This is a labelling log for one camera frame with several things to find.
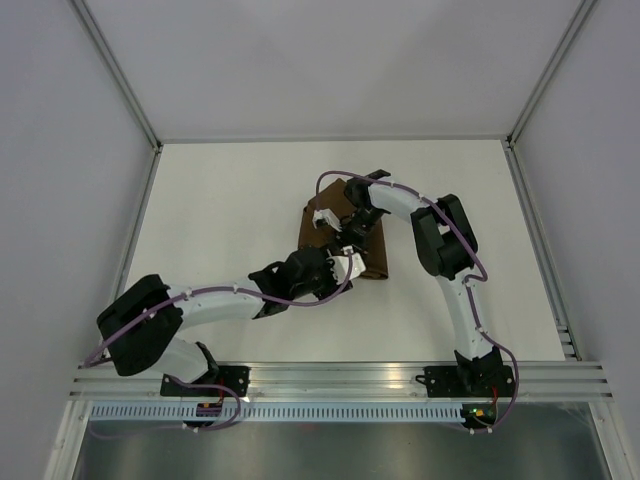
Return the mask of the brown cloth napkin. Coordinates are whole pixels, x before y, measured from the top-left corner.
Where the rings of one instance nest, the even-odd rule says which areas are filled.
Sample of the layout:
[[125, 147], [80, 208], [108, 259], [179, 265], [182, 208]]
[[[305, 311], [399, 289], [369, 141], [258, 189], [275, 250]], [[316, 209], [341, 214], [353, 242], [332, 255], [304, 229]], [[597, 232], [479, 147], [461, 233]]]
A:
[[[322, 208], [330, 209], [339, 220], [346, 220], [356, 211], [344, 194], [346, 182], [336, 179], [319, 193], [319, 203]], [[298, 236], [298, 247], [327, 245], [336, 233], [330, 226], [316, 229], [312, 224], [315, 199], [311, 198], [302, 210], [301, 226]], [[367, 270], [362, 275], [369, 280], [386, 280], [389, 276], [384, 230], [379, 220], [368, 236], [366, 252], [362, 254]]]

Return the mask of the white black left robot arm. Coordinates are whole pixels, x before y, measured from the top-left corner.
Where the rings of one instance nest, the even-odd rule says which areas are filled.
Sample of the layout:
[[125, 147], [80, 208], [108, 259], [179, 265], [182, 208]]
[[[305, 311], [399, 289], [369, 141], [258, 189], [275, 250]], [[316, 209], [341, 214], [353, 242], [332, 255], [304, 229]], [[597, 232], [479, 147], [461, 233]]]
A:
[[171, 286], [149, 274], [98, 316], [100, 350], [121, 377], [155, 370], [183, 381], [195, 395], [206, 396], [217, 387], [219, 367], [203, 343], [189, 343], [179, 332], [326, 304], [348, 291], [365, 269], [361, 255], [351, 247], [338, 253], [304, 247], [221, 285]]

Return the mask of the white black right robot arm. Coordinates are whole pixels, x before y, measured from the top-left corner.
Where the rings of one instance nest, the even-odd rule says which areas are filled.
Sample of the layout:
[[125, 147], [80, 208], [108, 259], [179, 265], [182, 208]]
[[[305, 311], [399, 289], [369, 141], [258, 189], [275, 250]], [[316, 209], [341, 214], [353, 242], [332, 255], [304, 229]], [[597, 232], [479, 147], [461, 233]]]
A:
[[395, 183], [384, 170], [349, 179], [344, 195], [355, 207], [343, 226], [351, 243], [362, 243], [385, 214], [411, 226], [419, 262], [438, 282], [451, 317], [457, 384], [469, 395], [482, 393], [493, 381], [494, 347], [484, 337], [483, 312], [474, 293], [487, 275], [479, 264], [477, 240], [458, 197], [447, 195], [433, 202]]

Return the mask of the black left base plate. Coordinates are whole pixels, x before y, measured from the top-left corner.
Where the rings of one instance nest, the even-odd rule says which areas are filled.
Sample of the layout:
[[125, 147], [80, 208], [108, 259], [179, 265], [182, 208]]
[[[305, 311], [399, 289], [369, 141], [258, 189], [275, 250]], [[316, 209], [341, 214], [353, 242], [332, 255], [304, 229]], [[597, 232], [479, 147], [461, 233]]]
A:
[[185, 383], [169, 375], [161, 382], [162, 397], [231, 397], [246, 396], [250, 384], [250, 368], [246, 365], [222, 365], [216, 374], [206, 373], [192, 383]]

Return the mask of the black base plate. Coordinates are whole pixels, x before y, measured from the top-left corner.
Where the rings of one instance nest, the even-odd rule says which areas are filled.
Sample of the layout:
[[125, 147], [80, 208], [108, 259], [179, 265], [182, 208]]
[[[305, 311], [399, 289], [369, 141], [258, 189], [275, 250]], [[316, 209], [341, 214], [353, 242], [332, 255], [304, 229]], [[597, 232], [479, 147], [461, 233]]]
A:
[[161, 382], [162, 397], [231, 397], [246, 396], [250, 384], [250, 368], [246, 365], [222, 365], [216, 374], [206, 373], [192, 383], [185, 383], [169, 375]]
[[511, 397], [516, 383], [509, 366], [489, 373], [474, 373], [460, 366], [430, 365], [414, 376], [424, 386], [429, 398], [484, 398]]

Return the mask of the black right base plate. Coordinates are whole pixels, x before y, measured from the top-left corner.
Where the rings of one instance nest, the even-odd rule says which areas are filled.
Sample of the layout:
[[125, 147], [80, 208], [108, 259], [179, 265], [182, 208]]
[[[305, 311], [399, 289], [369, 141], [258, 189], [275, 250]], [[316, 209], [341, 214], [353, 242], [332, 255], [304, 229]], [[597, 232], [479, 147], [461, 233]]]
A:
[[489, 373], [474, 373], [460, 366], [430, 365], [414, 376], [424, 386], [429, 398], [484, 398], [511, 397], [516, 383], [509, 366]]

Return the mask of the right aluminium frame post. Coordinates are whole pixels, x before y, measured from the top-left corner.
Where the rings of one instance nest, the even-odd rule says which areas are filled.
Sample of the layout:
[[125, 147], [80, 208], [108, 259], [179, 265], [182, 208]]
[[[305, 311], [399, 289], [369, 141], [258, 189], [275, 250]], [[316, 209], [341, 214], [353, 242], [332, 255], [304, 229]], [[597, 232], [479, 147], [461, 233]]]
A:
[[590, 17], [599, 5], [598, 0], [581, 0], [572, 14], [559, 41], [554, 47], [540, 76], [536, 80], [532, 91], [517, 116], [512, 128], [505, 139], [509, 146], [513, 146], [524, 133], [527, 125], [533, 117], [539, 103], [546, 91], [558, 74], [564, 61], [568, 58], [571, 49], [581, 35]]

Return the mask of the aluminium frame post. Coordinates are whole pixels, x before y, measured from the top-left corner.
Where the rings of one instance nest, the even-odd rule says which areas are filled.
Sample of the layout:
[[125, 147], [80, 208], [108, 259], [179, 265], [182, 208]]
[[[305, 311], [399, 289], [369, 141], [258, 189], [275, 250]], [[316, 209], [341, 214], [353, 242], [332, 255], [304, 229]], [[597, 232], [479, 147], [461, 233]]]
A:
[[590, 17], [599, 5], [598, 0], [581, 0], [572, 14], [559, 41], [554, 47], [540, 76], [536, 80], [532, 91], [517, 116], [512, 128], [505, 139], [509, 146], [513, 146], [524, 133], [527, 125], [533, 117], [539, 103], [546, 91], [558, 74], [564, 61], [568, 58], [571, 49], [581, 35]]
[[106, 35], [92, 12], [89, 3], [85, 0], [70, 0], [69, 5], [85, 30], [110, 78], [114, 82], [125, 107], [141, 130], [151, 149], [154, 152], [158, 152], [162, 147], [162, 141], [156, 134]]

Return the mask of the aluminium frame rail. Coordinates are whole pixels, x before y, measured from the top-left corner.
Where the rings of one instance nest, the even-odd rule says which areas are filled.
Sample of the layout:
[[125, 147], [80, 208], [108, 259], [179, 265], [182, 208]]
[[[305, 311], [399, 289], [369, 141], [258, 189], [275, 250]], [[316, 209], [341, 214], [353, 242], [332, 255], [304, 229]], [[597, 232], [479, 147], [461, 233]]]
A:
[[[422, 401], [426, 387], [415, 381], [417, 362], [254, 362], [248, 365], [247, 396], [261, 401]], [[119, 377], [113, 368], [78, 369], [68, 390], [73, 400], [159, 400], [162, 376], [144, 372]], [[611, 401], [600, 363], [521, 362], [520, 402]]]

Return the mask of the left aluminium frame post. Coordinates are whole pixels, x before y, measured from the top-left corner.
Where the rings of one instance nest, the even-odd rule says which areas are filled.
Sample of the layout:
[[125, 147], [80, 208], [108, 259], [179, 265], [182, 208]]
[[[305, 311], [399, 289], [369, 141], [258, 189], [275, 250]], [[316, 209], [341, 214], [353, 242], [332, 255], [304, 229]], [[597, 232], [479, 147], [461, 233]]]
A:
[[110, 78], [114, 82], [125, 107], [141, 130], [151, 149], [154, 152], [158, 152], [162, 147], [162, 141], [156, 134], [106, 35], [92, 12], [89, 3], [85, 0], [70, 0], [69, 5], [85, 30]]

